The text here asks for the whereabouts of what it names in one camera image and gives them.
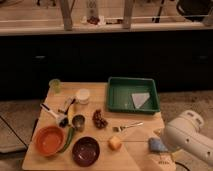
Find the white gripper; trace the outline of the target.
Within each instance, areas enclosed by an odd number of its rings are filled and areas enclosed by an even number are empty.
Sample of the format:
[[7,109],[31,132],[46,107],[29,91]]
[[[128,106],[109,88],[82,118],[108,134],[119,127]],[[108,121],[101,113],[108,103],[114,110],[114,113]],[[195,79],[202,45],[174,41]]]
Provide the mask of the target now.
[[175,145],[169,138],[167,138],[164,135],[164,129],[156,129],[153,131],[154,134],[156,134],[158,137],[160,137],[162,143],[164,144],[164,146],[167,148],[167,150],[173,154],[176,155],[178,152],[181,151],[181,148],[178,147],[177,145]]

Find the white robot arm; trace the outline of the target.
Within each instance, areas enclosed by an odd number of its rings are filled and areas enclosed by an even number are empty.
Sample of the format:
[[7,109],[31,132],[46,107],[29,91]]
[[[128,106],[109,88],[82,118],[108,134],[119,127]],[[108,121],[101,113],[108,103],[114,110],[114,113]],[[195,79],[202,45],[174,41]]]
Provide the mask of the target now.
[[203,125],[197,112],[185,110],[154,133],[170,152],[183,149],[213,167],[213,139],[200,133]]

